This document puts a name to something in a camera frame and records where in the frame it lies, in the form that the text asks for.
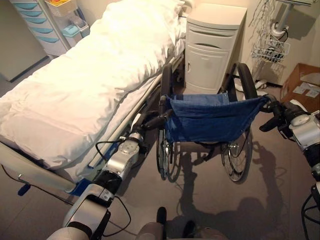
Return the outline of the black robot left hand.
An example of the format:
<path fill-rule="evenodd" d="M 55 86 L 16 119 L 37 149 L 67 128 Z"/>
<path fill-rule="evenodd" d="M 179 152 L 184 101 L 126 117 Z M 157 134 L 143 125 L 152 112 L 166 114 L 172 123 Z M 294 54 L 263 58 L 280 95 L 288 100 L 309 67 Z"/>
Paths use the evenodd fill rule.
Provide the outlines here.
<path fill-rule="evenodd" d="M 139 133 L 143 135 L 146 131 L 160 129 L 164 127 L 166 121 L 173 114 L 173 110 L 169 109 L 164 113 L 157 110 L 144 112 L 132 126 L 131 133 Z"/>

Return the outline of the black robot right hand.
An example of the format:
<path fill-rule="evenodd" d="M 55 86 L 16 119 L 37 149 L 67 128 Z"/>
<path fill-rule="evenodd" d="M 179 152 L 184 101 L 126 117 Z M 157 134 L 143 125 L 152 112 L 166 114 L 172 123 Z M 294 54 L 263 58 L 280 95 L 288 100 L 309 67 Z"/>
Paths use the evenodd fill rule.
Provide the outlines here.
<path fill-rule="evenodd" d="M 260 111 L 264 113 L 273 113 L 273 117 L 265 124 L 261 125 L 259 129 L 262 132 L 269 132 L 272 129 L 277 128 L 284 139 L 290 139 L 293 136 L 293 132 L 289 128 L 293 119 L 302 115 L 311 115 L 310 112 L 303 110 L 299 105 L 293 104 L 290 101 L 280 103 L 278 100 L 271 100 L 262 107 Z"/>

